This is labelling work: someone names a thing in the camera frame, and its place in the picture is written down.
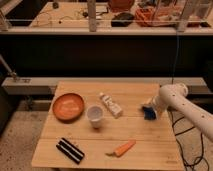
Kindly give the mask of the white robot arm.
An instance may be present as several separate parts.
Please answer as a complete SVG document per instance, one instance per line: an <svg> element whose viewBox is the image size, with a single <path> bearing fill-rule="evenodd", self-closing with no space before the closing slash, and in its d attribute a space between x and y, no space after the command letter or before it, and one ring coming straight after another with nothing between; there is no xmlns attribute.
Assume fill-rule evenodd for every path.
<svg viewBox="0 0 213 171"><path fill-rule="evenodd" d="M144 106L153 108L157 115L168 107L174 108L213 142L213 114L190 102L187 95L188 88L183 83L163 85Z"/></svg>

